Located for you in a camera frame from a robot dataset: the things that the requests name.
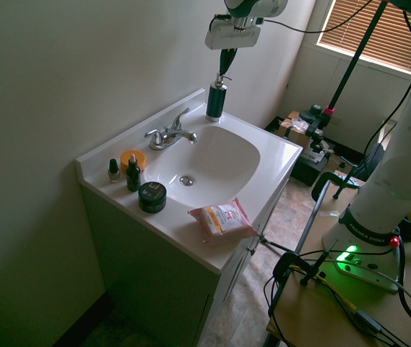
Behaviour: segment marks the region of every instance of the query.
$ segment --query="window frame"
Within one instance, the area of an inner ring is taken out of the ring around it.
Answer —
[[[332,3],[334,0],[317,0],[314,4],[313,12],[311,13],[311,18],[308,23],[307,30],[309,31],[318,31],[324,30],[327,24],[327,18],[330,15],[332,10]],[[353,53],[343,51],[339,48],[334,48],[331,46],[323,45],[319,43],[321,38],[321,34],[305,34],[301,45],[303,47],[313,49],[315,51],[320,51],[322,53],[329,54],[330,56],[334,56],[336,58],[340,58],[346,61],[351,61],[352,57],[354,56]],[[387,74],[391,74],[397,77],[401,77],[405,80],[411,80],[411,72],[400,69],[398,67],[394,67],[392,65],[388,65],[385,63],[381,63],[380,61],[376,61],[370,58],[366,58],[361,56],[358,60],[359,65],[363,65],[365,67],[369,67],[371,69],[375,69]]]

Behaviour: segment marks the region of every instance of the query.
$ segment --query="pink package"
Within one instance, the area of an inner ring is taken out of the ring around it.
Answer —
[[[199,222],[204,242],[212,246],[257,236],[239,200],[188,211]]]

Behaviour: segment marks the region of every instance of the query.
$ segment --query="table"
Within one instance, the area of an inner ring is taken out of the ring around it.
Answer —
[[[328,212],[341,213],[358,192],[356,189],[346,188],[339,199],[334,200],[332,195],[337,188],[330,184],[326,191],[306,240],[301,240],[301,252],[323,249],[323,232],[338,220],[338,217],[329,215]],[[405,251],[404,286],[411,293],[411,243],[406,243]],[[411,346],[411,319],[402,308],[397,294],[343,275],[332,263],[324,263],[321,270],[326,273],[326,279],[347,299]],[[359,333],[325,287],[314,281],[310,281],[307,287],[302,287],[299,283],[301,278],[302,275],[292,273],[283,289],[281,286],[276,295],[274,315],[288,341],[297,347],[385,346]],[[407,303],[411,308],[411,299],[407,298]],[[272,337],[267,339],[266,346],[276,346],[274,342],[278,341],[279,333],[273,319],[267,325],[267,332]]]

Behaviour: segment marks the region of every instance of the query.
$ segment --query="white wall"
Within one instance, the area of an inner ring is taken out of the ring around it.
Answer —
[[[329,0],[316,2],[309,30],[319,30],[328,4]],[[309,109],[314,103],[327,106],[350,63],[348,56],[315,46],[315,39],[313,34],[306,34],[303,39],[280,104],[279,115],[283,118],[293,110]],[[360,60],[335,106],[335,116],[342,120],[339,125],[331,123],[324,128],[325,136],[362,152],[399,103],[410,80],[408,74]]]
[[[314,0],[281,20],[306,26]],[[222,0],[0,1],[0,346],[50,346],[104,292],[73,160],[204,87]],[[265,25],[225,110],[265,126],[301,36]]]

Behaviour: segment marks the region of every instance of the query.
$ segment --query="white sink basin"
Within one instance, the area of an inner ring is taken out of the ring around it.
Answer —
[[[227,113],[217,123],[207,121],[206,97],[204,90],[195,92],[82,155],[76,164],[84,187],[220,273],[237,244],[203,245],[198,224],[187,212],[238,197],[248,219],[258,228],[277,202],[302,148]],[[198,141],[190,144],[180,139],[164,150],[152,150],[144,134],[170,126],[185,108],[191,111],[181,119],[182,127],[195,132]],[[139,208],[138,194],[126,188],[124,174],[117,183],[109,180],[109,160],[119,159],[126,150],[141,150],[146,155],[142,183],[158,181],[167,188],[166,206],[159,213]],[[195,183],[183,186],[182,176],[190,176]],[[129,238],[130,227],[126,230]]]
[[[196,135],[194,144],[181,139],[153,153],[155,159],[146,167],[145,180],[160,182],[170,198],[190,207],[233,199],[254,175],[260,162],[258,150],[220,127],[203,127]],[[191,186],[184,185],[188,179]]]

